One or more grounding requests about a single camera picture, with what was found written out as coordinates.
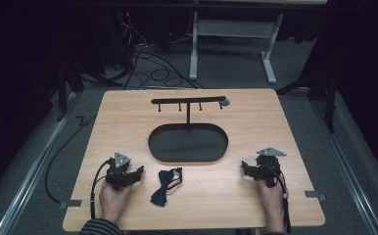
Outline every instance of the wooden table surface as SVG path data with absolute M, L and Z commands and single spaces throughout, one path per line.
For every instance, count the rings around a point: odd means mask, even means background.
M 151 104 L 155 98 L 226 96 L 222 110 L 218 103 L 204 103 L 200 111 L 192 105 L 191 121 L 220 126 L 228 135 L 225 155 L 212 163 L 162 163 L 151 156 L 148 138 L 153 129 L 166 123 L 184 123 L 177 105 Z M 123 230 L 202 229 L 264 227 L 256 181 L 244 176 L 241 161 L 256 165 L 256 151 L 272 147 L 287 154 L 279 158 L 286 177 L 292 226 L 317 226 L 325 221 L 320 204 L 307 198 L 313 191 L 280 102 L 272 89 L 137 90 L 108 91 L 102 101 L 88 147 L 71 195 L 82 200 L 68 208 L 64 229 L 78 231 L 90 218 L 89 195 L 98 167 L 114 152 L 131 158 L 129 171 L 144 166 L 140 182 L 133 185 L 128 205 L 118 221 Z M 150 203 L 160 188 L 158 172 L 183 167 L 183 182 L 167 192 L 164 208 Z M 106 174 L 107 166 L 100 176 Z M 96 186 L 96 215 L 101 215 Z

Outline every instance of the table leg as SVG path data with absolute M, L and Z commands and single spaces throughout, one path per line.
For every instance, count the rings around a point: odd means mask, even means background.
M 190 56 L 189 78 L 195 80 L 198 77 L 198 13 L 193 13 L 192 54 Z
M 281 20 L 283 19 L 283 15 L 277 15 L 277 19 L 275 20 L 274 26 L 272 28 L 272 32 L 269 38 L 268 49 L 266 52 L 261 52 L 261 59 L 264 65 L 265 73 L 267 76 L 267 80 L 270 84 L 275 84 L 276 79 L 274 75 L 274 71 L 272 70 L 271 62 L 269 61 L 269 56 L 271 55 L 272 48 L 275 44 L 275 39 L 277 38 L 278 30 L 280 29 Z

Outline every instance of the vertical metal pole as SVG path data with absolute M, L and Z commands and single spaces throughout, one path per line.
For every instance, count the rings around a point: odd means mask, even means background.
M 269 56 L 271 55 L 272 48 L 275 44 L 275 39 L 277 38 L 278 30 L 280 29 L 281 21 L 283 20 L 283 15 L 277 15 L 277 19 L 275 20 L 274 27 L 272 28 L 271 36 L 269 39 L 268 49 L 264 54 L 264 59 L 269 60 Z
M 67 87 L 64 78 L 64 65 L 61 65 L 58 69 L 58 96 L 60 114 L 57 121 L 61 121 L 67 113 Z
M 192 54 L 190 57 L 189 78 L 195 80 L 198 77 L 198 13 L 193 13 Z
M 329 87 L 327 88 L 327 102 L 325 121 L 330 132 L 335 133 L 333 128 L 333 113 L 335 112 L 336 79 L 335 74 L 329 74 Z
M 186 124 L 189 127 L 190 124 L 190 103 L 186 103 Z

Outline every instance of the sleeve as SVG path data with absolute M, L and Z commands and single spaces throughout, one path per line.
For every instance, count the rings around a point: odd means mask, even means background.
M 288 233 L 281 233 L 281 232 L 264 232 L 262 235 L 289 235 Z
M 119 228 L 103 218 L 88 220 L 82 227 L 79 235 L 120 235 Z

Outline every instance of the metal rail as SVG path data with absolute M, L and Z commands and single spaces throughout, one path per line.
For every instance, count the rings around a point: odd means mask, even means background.
M 54 146 L 61 130 L 64 128 L 67 122 L 67 117 L 70 115 L 71 110 L 76 104 L 78 98 L 78 95 L 74 95 L 73 92 L 71 93 L 69 97 L 69 100 L 71 100 L 71 105 L 68 109 L 67 115 L 61 121 L 55 124 L 54 130 L 45 143 L 45 146 L 43 147 L 41 153 L 30 167 L 30 170 L 24 178 L 24 182 L 22 183 L 18 193 L 13 199 L 12 204 L 9 205 L 9 208 L 0 221 L 0 235 L 13 233 L 13 230 L 15 229 L 19 218 L 24 212 L 24 208 L 26 207 L 27 202 L 29 201 L 30 196 L 33 193 L 33 190 L 35 189 L 40 176 L 42 175 L 43 171 L 46 169 L 46 166 L 49 164 L 52 158 L 52 156 L 49 155 L 52 147 Z
M 316 113 L 318 119 L 320 120 L 321 125 L 332 145 L 336 160 L 340 171 L 342 172 L 345 182 L 348 185 L 349 191 L 351 192 L 354 202 L 359 209 L 360 215 L 362 216 L 363 221 L 365 222 L 366 228 L 370 234 L 378 234 L 378 218 L 373 211 L 369 199 L 366 197 L 362 187 L 360 186 L 354 171 L 349 164 L 345 153 L 342 151 L 342 148 L 336 138 L 336 136 L 330 132 L 328 126 L 324 122 L 324 113 L 318 102 L 310 102 L 314 112 Z

